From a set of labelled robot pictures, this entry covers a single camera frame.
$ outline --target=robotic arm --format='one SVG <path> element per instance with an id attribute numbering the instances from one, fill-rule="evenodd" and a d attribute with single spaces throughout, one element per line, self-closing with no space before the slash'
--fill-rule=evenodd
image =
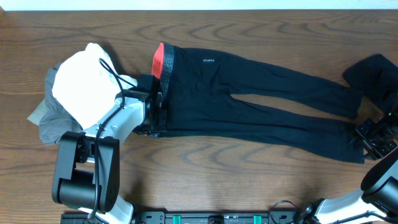
<path id="1" fill-rule="evenodd" d="M 387 220 L 398 223 L 398 149 L 395 149 L 365 176 L 361 189 L 336 199 L 320 199 L 303 211 L 278 210 L 264 213 L 164 213 L 140 212 L 119 193 L 119 147 L 131 132 L 156 136 L 165 131 L 166 111 L 162 110 L 159 80 L 141 75 L 137 87 L 125 94 L 125 104 L 109 120 L 99 142 L 99 202 L 95 223 L 115 224 L 291 224 L 365 223 Z M 120 106 L 115 106 L 102 120 Z M 52 198 L 56 203 L 91 213 L 95 205 L 94 172 L 77 169 L 76 163 L 94 162 L 94 140 L 99 124 L 82 133 L 65 133 L 58 149 Z M 86 215 L 63 215 L 61 223 L 88 223 Z"/>

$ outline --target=white wall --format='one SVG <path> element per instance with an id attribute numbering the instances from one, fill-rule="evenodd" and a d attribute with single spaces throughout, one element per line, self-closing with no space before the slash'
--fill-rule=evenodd
<path id="1" fill-rule="evenodd" d="M 0 0 L 20 10 L 398 9 L 398 0 Z"/>

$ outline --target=wooden table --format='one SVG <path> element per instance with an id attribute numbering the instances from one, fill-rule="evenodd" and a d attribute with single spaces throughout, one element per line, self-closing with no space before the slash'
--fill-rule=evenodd
<path id="1" fill-rule="evenodd" d="M 51 199 L 57 146 L 44 146 L 39 127 L 26 117 L 44 97 L 47 69 L 87 43 L 118 59 L 121 73 L 150 72 L 154 51 L 165 41 L 346 85 L 344 69 L 371 54 L 398 63 L 397 22 L 398 11 L 6 12 L 0 23 L 0 223 L 58 223 L 69 210 Z M 236 97 L 342 119 L 287 100 Z M 357 122 L 375 113 L 365 102 Z M 267 210 L 283 199 L 304 206 L 359 188 L 373 165 L 236 139 L 132 134 L 121 149 L 120 194 L 170 211 Z"/>

